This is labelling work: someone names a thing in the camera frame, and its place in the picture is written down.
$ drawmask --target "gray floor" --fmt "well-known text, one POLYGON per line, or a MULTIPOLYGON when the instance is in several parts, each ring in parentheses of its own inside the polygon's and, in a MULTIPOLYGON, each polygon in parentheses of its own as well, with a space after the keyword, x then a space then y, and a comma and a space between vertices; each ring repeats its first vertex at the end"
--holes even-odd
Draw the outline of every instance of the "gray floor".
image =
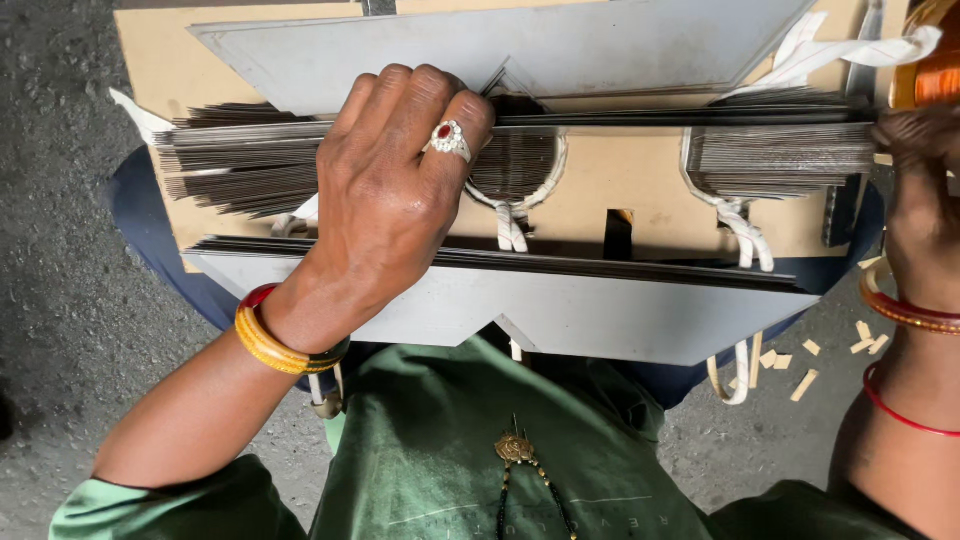
MULTIPOLYGON (((107 97, 110 86, 130 93, 112 8, 0 4, 0 395, 13 431, 0 442, 4 539, 45 537, 109 426, 215 335, 128 255, 102 202, 108 176, 139 145, 107 97)), ((701 385, 668 415, 661 460, 695 503, 710 511, 779 479, 825 484, 837 427, 871 359, 848 350, 858 319, 891 330, 858 302, 848 277, 777 341, 794 363, 761 373, 748 403, 722 405, 701 385), (819 357, 801 348, 807 338, 824 347, 819 357), (808 367, 822 375, 794 404, 808 367)), ((306 402, 292 392, 251 444, 304 521, 330 459, 306 402)))

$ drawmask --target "person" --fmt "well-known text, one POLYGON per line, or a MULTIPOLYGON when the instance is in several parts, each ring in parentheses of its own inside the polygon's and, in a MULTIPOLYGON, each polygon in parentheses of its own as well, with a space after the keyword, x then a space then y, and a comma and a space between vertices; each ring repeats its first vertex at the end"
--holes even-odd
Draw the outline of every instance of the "person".
MULTIPOLYGON (((887 247, 900 299, 946 313, 960 312, 960 205, 946 184, 958 112, 890 114, 877 127, 898 170, 887 247)), ((356 367, 304 531, 256 456, 237 457, 300 377, 268 365, 251 325, 283 350, 334 361, 339 352, 324 353, 423 276, 456 217, 469 164, 424 152, 434 129, 454 120, 480 149, 493 117, 431 66, 359 77, 317 153, 316 245, 252 322, 238 315, 113 428, 50 537, 960 538, 960 439, 862 395, 826 493, 785 480, 708 516, 659 466, 663 407, 632 372, 569 357, 530 369, 481 336, 393 345, 356 367)), ((899 327, 873 379, 885 405, 960 430, 958 345, 899 327)))

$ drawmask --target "bangle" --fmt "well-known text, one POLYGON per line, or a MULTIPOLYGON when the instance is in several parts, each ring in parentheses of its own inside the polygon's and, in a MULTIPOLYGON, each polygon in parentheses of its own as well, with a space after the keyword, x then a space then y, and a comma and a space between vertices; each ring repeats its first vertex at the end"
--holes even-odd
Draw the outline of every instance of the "bangle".
POLYGON ((960 335, 960 314, 923 309, 890 298, 880 292, 880 287, 876 284, 877 273, 880 271, 884 272, 884 276, 889 275, 890 264, 886 259, 875 262, 860 276, 860 296, 863 297, 867 306, 872 307, 884 317, 908 327, 947 335, 960 335))
POLYGON ((260 326, 260 322, 256 318, 255 308, 270 296, 270 293, 274 292, 278 285, 279 283, 270 283, 259 286, 240 302, 234 323, 240 342, 256 359, 291 375, 321 373, 339 364, 340 360, 347 354, 347 349, 349 349, 349 336, 326 353, 308 355, 294 351, 276 341, 260 326))
POLYGON ((873 376, 874 371, 876 371, 876 367, 878 365, 880 365, 879 361, 874 362, 870 364, 870 367, 867 368, 867 371, 863 372, 863 391, 867 394, 868 397, 870 397, 870 401, 874 402, 874 405, 876 405, 877 408, 889 414, 890 416, 893 416, 895 420, 899 420, 900 422, 903 422, 904 424, 913 428, 914 430, 926 431, 927 433, 933 433, 935 435, 943 435, 944 437, 960 437, 960 431, 937 430, 936 428, 931 428, 928 426, 924 426, 923 424, 918 424, 913 420, 910 420, 909 418, 905 418, 897 414, 897 412, 895 412, 892 408, 887 406, 880 399, 880 396, 879 394, 876 393, 876 390, 874 390, 874 387, 870 384, 870 379, 873 376))

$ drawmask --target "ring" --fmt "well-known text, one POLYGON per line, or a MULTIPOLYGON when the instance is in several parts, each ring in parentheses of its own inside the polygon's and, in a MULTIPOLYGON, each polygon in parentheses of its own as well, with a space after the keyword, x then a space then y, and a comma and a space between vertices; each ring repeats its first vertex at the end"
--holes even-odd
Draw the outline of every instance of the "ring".
POLYGON ((430 145, 438 152, 445 154, 452 152, 470 163, 470 148, 464 140, 463 128, 458 126, 455 120, 447 120, 437 126, 430 136, 430 145))

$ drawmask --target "hand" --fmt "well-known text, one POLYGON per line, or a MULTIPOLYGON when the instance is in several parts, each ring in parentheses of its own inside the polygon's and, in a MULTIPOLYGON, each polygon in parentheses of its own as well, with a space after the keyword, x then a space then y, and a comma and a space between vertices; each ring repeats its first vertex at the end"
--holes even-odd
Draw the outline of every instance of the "hand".
POLYGON ((327 351, 423 277, 469 171, 456 154, 421 152, 451 119, 476 156, 493 107, 453 76, 389 65, 357 78, 317 151, 317 244, 262 305, 262 322, 281 343, 327 351))
POLYGON ((875 135, 897 170, 886 246, 900 299, 960 313, 960 198, 947 191, 947 171, 960 174, 960 108, 887 114, 875 135))

